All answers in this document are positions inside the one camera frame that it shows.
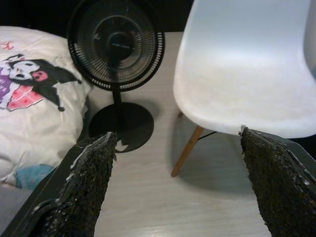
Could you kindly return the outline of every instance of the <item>black fan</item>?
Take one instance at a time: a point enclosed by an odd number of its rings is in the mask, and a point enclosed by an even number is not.
[[[145,84],[161,64],[165,39],[154,9],[146,0],[84,0],[67,36],[81,74],[113,92],[114,103],[93,117],[90,136],[114,131],[127,145],[124,152],[144,145],[153,133],[153,117],[140,105],[123,103],[120,93]]]

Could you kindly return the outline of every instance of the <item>fan grille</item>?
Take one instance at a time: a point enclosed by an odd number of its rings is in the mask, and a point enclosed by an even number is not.
[[[115,78],[102,50],[113,32],[127,33],[134,43],[131,55],[115,69]],[[145,0],[86,0],[68,27],[69,49],[78,70],[96,86],[111,91],[128,91],[146,83],[161,64],[164,41],[158,18]]]

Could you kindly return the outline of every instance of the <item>white chair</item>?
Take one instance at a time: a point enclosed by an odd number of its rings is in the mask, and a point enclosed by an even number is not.
[[[316,0],[195,0],[174,96],[195,124],[176,176],[203,129],[242,125],[283,138],[316,133]]]

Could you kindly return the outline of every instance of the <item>black wall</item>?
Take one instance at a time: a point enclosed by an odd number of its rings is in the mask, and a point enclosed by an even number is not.
[[[166,32],[183,31],[194,0],[148,0]],[[67,22],[80,0],[0,0],[0,25],[30,27],[66,36]]]

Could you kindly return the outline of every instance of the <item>wooden chair leg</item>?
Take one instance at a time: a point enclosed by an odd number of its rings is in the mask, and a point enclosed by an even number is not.
[[[190,140],[188,141],[188,143],[186,144],[185,148],[183,149],[180,158],[178,159],[176,165],[174,166],[172,172],[171,172],[171,176],[175,177],[178,175],[182,165],[184,164],[184,162],[186,161],[188,155],[190,154],[191,150],[193,149],[194,145],[197,143],[199,137],[201,136],[202,132],[203,132],[204,128],[197,126],[196,129],[194,130]]]

